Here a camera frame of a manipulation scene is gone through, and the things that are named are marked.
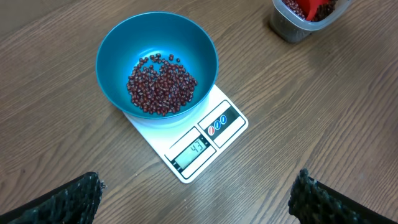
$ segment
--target red bean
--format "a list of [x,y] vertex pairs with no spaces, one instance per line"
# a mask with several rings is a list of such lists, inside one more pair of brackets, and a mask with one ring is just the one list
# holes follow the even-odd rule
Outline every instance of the red bean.
[[198,82],[189,73],[185,73],[183,65],[170,63],[160,57],[161,54],[150,56],[152,62],[163,63],[159,73],[154,70],[153,65],[141,70],[149,58],[140,58],[126,87],[131,95],[131,103],[135,106],[145,113],[165,116],[167,113],[177,113],[181,105],[191,102]]

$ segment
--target kitchen scale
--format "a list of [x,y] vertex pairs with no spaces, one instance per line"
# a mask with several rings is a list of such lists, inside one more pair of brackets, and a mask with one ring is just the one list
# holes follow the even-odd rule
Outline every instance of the kitchen scale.
[[199,105],[179,116],[143,119],[125,115],[186,184],[210,165],[249,124],[216,85]]

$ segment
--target red button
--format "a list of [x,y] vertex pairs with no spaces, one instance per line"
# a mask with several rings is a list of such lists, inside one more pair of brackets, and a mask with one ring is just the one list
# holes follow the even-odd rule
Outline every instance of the red button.
[[214,135],[214,132],[216,131],[216,129],[214,129],[213,126],[210,126],[209,129],[207,130],[207,133],[209,133],[210,136]]

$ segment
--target red object in container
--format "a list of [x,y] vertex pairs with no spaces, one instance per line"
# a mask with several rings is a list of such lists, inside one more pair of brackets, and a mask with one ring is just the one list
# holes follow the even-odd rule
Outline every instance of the red object in container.
[[306,20],[312,21],[319,6],[329,3],[329,0],[297,0],[297,3],[307,14]]

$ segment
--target scale button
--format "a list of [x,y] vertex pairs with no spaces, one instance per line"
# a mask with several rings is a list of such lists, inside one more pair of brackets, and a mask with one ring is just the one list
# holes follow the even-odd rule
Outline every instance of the scale button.
[[223,115],[220,117],[221,124],[226,124],[226,116]]
[[220,123],[218,120],[214,122],[214,128],[215,128],[216,130],[220,130],[220,128],[221,128],[221,123]]
[[212,135],[214,135],[214,132],[215,132],[216,130],[214,129],[214,127],[213,126],[210,126],[209,127],[209,129],[207,130],[207,133],[210,135],[210,136],[212,136]]

